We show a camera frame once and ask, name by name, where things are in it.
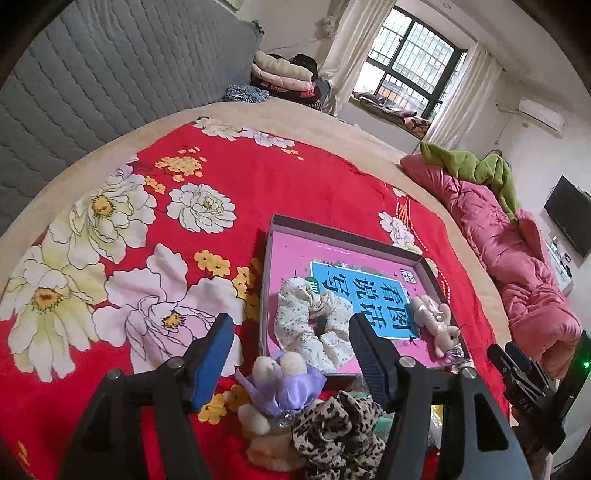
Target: blue label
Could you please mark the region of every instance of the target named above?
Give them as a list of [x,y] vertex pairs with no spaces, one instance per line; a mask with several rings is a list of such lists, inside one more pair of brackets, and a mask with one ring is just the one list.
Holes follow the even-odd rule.
[[408,297],[398,280],[358,270],[310,263],[320,292],[330,290],[353,304],[355,313],[363,313],[375,333],[383,338],[418,338]]

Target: white peony pattern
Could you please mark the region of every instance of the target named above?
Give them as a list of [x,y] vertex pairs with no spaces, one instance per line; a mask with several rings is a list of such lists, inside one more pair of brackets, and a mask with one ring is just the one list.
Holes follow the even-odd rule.
[[178,218],[191,232],[219,233],[234,225],[236,206],[209,185],[187,183],[169,195],[173,201],[166,209],[168,216]]
[[215,118],[206,116],[198,119],[193,126],[203,131],[210,137],[222,137],[233,142],[239,137],[252,138],[257,145],[262,147],[287,148],[295,146],[296,142],[275,135],[259,132],[252,128],[234,127]]
[[392,191],[396,195],[396,197],[402,198],[408,196],[408,194],[404,190],[400,190],[396,187],[392,187]]
[[126,247],[145,246],[148,225],[155,220],[154,197],[144,190],[142,175],[123,165],[103,186],[84,195],[49,226],[54,241],[68,247],[76,268],[96,265],[100,257],[119,263]]
[[8,345],[21,372],[36,372],[43,382],[52,372],[64,378],[75,369],[70,347],[88,350],[99,340],[92,309],[106,300],[105,266],[78,269],[68,262],[68,245],[48,233],[27,250],[9,280],[0,303],[0,320],[16,314]]
[[414,235],[410,232],[402,220],[393,217],[386,212],[378,213],[380,217],[380,225],[384,230],[390,234],[392,243],[396,247],[404,248],[406,250],[413,251],[414,246]]
[[[179,253],[157,244],[146,268],[115,271],[106,282],[110,303],[92,319],[98,336],[115,347],[131,346],[134,372],[153,370],[168,358],[184,354],[196,338],[207,334],[219,313],[236,325],[244,321],[244,301],[225,278],[201,278],[187,288],[187,264]],[[222,375],[243,362],[242,345],[234,335]]]
[[[423,250],[414,243],[414,235],[410,232],[408,227],[403,223],[402,220],[392,217],[390,214],[386,212],[378,213],[380,218],[379,224],[382,228],[390,234],[390,238],[392,239],[392,244],[395,247],[404,248],[409,252],[416,253],[418,255],[423,254]],[[439,276],[439,269],[437,268],[437,264],[435,260],[431,258],[426,258],[427,263],[429,264],[429,268],[433,272],[435,278]]]
[[258,145],[262,147],[279,147],[279,148],[287,148],[295,146],[296,142],[293,140],[287,140],[281,137],[275,137],[273,135],[267,134],[265,132],[259,132],[258,130],[251,130],[250,128],[245,128],[241,132],[242,137],[252,138]]
[[242,128],[235,128],[215,118],[203,116],[193,126],[202,130],[204,134],[210,137],[222,137],[231,142],[238,137],[242,137]]

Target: pink comforter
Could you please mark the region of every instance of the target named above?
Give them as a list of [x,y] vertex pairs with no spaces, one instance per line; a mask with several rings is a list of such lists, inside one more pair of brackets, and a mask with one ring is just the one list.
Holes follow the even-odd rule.
[[443,202],[494,279],[514,342],[551,377],[563,378],[582,329],[558,289],[532,215],[520,208],[514,225],[486,186],[458,180],[420,154],[400,164]]

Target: window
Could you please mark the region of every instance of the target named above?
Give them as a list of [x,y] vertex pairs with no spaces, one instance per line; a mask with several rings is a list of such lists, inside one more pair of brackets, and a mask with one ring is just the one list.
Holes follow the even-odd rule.
[[465,50],[394,7],[375,37],[355,91],[433,119],[465,58]]

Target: wall-mounted tv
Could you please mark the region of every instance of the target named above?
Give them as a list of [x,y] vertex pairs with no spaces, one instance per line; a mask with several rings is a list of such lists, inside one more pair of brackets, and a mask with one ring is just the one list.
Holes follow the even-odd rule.
[[544,209],[573,248],[585,257],[591,250],[591,198],[564,177],[554,187]]

